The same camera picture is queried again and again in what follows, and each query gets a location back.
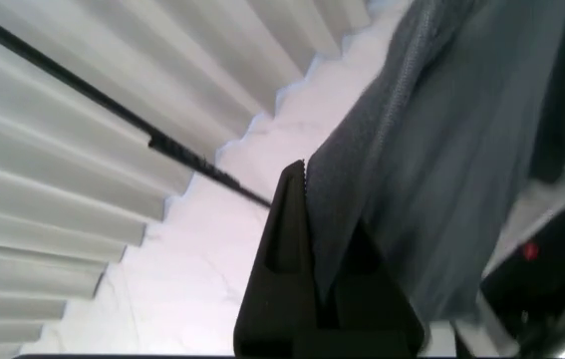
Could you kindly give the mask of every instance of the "black object with red button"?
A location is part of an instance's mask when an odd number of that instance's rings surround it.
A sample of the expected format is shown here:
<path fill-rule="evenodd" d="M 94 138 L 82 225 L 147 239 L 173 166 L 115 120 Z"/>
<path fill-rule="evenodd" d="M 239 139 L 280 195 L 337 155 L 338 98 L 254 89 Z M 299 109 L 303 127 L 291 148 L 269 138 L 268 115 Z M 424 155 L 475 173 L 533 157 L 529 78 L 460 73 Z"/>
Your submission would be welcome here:
<path fill-rule="evenodd" d="M 565 349 L 565 209 L 491 272 L 481 290 L 520 356 Z"/>

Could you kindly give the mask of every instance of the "black cable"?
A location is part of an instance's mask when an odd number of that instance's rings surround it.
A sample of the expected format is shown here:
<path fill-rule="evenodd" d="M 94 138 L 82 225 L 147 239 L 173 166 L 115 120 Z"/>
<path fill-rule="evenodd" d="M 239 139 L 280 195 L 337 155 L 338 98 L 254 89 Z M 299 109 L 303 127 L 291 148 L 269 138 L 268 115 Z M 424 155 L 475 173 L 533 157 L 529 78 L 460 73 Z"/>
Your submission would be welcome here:
<path fill-rule="evenodd" d="M 81 79 L 65 67 L 50 59 L 2 26 L 0 26 L 0 44 L 23 59 L 29 61 L 34 66 L 55 77 L 57 80 L 68 85 L 83 96 L 101 105 L 127 123 L 147 133 L 151 137 L 151 140 L 148 143 L 148 147 L 150 149 L 153 149 L 154 151 L 161 153 L 164 156 L 177 161 L 218 183 L 223 184 L 229 189 L 242 194 L 258 204 L 267 208 L 271 207 L 271 202 L 269 200 L 264 199 L 253 191 L 242 187 L 237 179 L 234 179 L 229 174 L 219 170 L 206 159 L 170 138 L 152 124 L 148 123 L 143 118 L 136 115 L 131 110 L 127 109 L 125 106 L 107 96 L 94 86 L 90 85 L 88 82 Z"/>

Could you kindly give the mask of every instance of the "black pole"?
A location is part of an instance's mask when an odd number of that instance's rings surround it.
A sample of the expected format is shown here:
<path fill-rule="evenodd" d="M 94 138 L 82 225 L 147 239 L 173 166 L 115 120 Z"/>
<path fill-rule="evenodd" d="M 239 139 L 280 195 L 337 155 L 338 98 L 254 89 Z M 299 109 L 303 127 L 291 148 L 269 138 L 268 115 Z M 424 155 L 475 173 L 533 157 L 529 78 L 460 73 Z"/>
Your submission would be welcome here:
<path fill-rule="evenodd" d="M 176 140 L 170 138 L 152 124 L 145 121 L 143 118 L 136 115 L 131 110 L 107 96 L 94 86 L 90 85 L 88 82 L 81 79 L 65 67 L 50 59 L 2 26 L 0 26 L 0 44 L 23 59 L 29 61 L 34 66 L 55 77 L 59 81 L 70 86 L 72 89 L 81 93 L 88 99 L 114 113 L 124 121 L 147 133 L 151 137 L 151 140 L 147 145 L 150 149 L 242 194 L 258 204 L 267 208 L 271 207 L 271 202 L 269 200 L 264 199 L 253 191 L 242 187 L 237 179 L 234 179 L 229 174 L 219 170 L 206 159 L 197 155 Z"/>

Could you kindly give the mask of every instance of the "dark gray fabric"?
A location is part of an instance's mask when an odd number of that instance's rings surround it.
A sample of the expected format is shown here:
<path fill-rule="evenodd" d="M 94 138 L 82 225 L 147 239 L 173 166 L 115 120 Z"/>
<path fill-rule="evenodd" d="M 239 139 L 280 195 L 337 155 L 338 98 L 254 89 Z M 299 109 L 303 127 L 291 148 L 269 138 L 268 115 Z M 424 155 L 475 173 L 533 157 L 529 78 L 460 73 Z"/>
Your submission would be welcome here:
<path fill-rule="evenodd" d="M 382 72 L 308 162 L 322 299 L 361 222 L 422 320 L 475 311 L 564 29 L 565 0 L 412 4 Z"/>

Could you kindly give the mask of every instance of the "black bar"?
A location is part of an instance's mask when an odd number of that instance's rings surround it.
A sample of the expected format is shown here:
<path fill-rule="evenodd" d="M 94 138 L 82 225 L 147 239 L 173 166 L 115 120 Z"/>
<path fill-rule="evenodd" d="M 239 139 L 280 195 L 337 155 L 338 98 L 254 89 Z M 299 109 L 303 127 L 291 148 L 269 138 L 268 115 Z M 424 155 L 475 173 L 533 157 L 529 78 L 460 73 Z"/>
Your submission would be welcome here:
<path fill-rule="evenodd" d="M 223 184 L 229 189 L 242 194 L 258 204 L 267 208 L 271 206 L 271 202 L 269 200 L 264 199 L 253 191 L 242 187 L 232 176 L 219 170 L 206 159 L 200 157 L 179 142 L 170 138 L 155 126 L 148 123 L 143 118 L 118 103 L 116 100 L 102 93 L 97 88 L 90 85 L 88 82 L 81 79 L 54 60 L 50 59 L 2 26 L 0 26 L 0 44 L 23 59 L 29 61 L 39 69 L 52 75 L 59 81 L 70 86 L 72 89 L 81 93 L 88 99 L 114 113 L 124 121 L 147 133 L 151 137 L 151 140 L 147 145 L 150 149 L 153 149 L 154 151 L 157 151 L 164 156 L 177 161 L 212 180 L 215 180 L 218 183 Z"/>

